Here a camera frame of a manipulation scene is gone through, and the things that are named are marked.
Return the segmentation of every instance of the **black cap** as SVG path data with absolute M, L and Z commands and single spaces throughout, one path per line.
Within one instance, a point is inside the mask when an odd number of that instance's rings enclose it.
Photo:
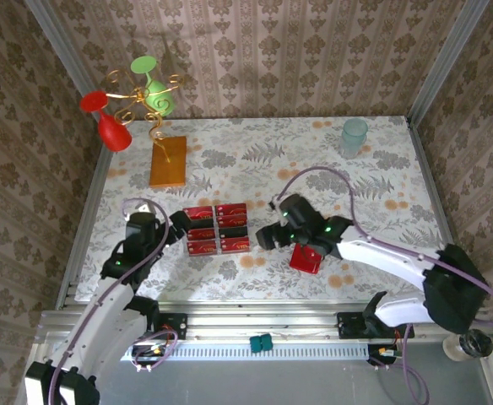
M 492 339 L 479 329 L 470 329 L 464 335 L 460 335 L 458 341 L 463 351 L 471 357 L 488 357 L 492 353 Z

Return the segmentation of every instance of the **clear plastic cup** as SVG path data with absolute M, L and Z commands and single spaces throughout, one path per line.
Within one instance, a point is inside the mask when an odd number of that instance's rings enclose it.
M 344 123 L 340 138 L 340 154 L 345 159 L 353 159 L 366 142 L 368 126 L 360 118 L 352 118 Z

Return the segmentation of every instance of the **metal frame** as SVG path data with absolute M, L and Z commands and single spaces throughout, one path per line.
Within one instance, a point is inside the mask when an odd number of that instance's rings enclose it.
M 248 343 L 249 337 L 267 332 L 271 333 L 277 347 L 284 349 L 294 348 L 297 344 L 305 347 L 322 345 L 327 348 L 345 348 L 351 343 L 359 347 L 371 341 L 340 340 L 336 313 L 361 311 L 365 305 L 366 301 L 338 300 L 178 301 L 161 302 L 160 309 L 162 312 L 188 314 L 186 345 L 193 348 L 242 348 Z M 84 308 L 85 304 L 75 303 L 65 305 L 63 310 L 44 311 L 28 364 L 35 360 L 46 361 L 72 330 Z M 433 324 L 419 324 L 414 328 L 415 338 L 410 339 L 409 344 L 441 343 L 447 336 L 447 331 Z M 482 329 L 493 337 L 492 328 Z M 375 342 L 390 343 L 390 339 Z M 482 359 L 481 364 L 493 399 L 493 354 Z M 23 396 L 22 387 L 16 402 L 18 405 L 25 404 Z
M 409 110 L 408 118 L 415 125 L 425 117 L 488 3 L 489 0 L 468 0 L 464 4 Z
M 86 95 L 90 91 L 93 91 L 95 89 L 95 84 L 84 64 L 70 46 L 72 40 L 63 29 L 51 2 L 27 0 L 26 3 L 30 11 L 34 14 L 38 24 L 41 26 L 44 35 L 50 41 L 55 53 L 67 69 L 67 72 L 72 78 L 79 93 L 81 95 Z M 94 117 L 98 121 L 98 114 L 95 113 Z M 62 302 L 67 296 L 68 285 L 76 279 L 79 275 L 79 270 L 84 264 L 85 253 L 89 246 L 91 230 L 95 223 L 100 195 L 102 194 L 102 189 L 106 182 L 106 174 L 108 167 L 110 166 L 112 155 L 113 153 L 102 145 L 95 173 L 93 174 L 93 180 L 91 181 L 89 193 L 87 194 L 84 211 L 82 212 L 79 221 L 79 227 L 74 238 L 62 285 L 59 290 L 56 309 L 61 308 Z
M 415 155 L 417 156 L 417 160 L 419 161 L 419 166 L 421 168 L 421 173 L 423 174 L 423 180 L 425 180 L 426 190 L 428 191 L 429 197 L 431 199 L 432 210 L 434 211 L 436 222 L 440 227 L 440 235 L 442 236 L 442 240 L 444 241 L 444 243 L 454 243 L 451 226 L 449 225 L 449 222 L 447 221 L 447 216 L 443 211 L 442 200 L 440 199 L 440 195 L 438 194 L 436 183 L 434 182 L 434 177 L 432 177 L 431 168 L 426 158 L 425 150 L 423 149 L 423 144 L 421 143 L 419 133 L 417 132 L 417 126 L 409 120 L 406 120 L 406 122 L 408 123 L 409 135 L 412 138 L 412 144 L 415 148 Z

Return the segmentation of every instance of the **damask wallpaper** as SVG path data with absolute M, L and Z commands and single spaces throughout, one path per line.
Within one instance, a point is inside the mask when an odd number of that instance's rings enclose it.
M 57 298 L 100 152 L 78 102 L 33 14 L 0 0 L 0 404 Z
M 493 0 L 419 130 L 453 234 L 493 286 Z
M 406 115 L 464 0 L 51 3 L 95 87 L 151 54 L 175 117 L 258 117 Z

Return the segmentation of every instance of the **red packet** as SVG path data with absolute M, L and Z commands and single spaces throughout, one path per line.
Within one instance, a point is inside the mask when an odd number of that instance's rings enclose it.
M 247 224 L 247 216 L 243 214 L 223 215 L 222 217 L 217 217 L 217 223 L 222 228 L 245 226 Z
M 250 251 L 248 236 L 244 238 L 228 238 L 220 240 L 222 252 Z
M 294 253 L 291 255 L 290 267 L 305 273 L 317 274 L 322 260 L 322 255 L 314 249 L 296 243 Z
M 247 205 L 243 202 L 239 204 L 221 204 L 216 206 L 217 216 L 222 215 L 247 215 Z
M 215 237 L 214 228 L 190 229 L 187 233 L 188 240 L 207 240 Z
M 182 209 L 190 219 L 207 219 L 213 218 L 213 207 L 207 205 L 205 207 L 190 207 Z
M 190 256 L 214 255 L 216 254 L 216 241 L 197 240 L 187 242 L 187 249 Z

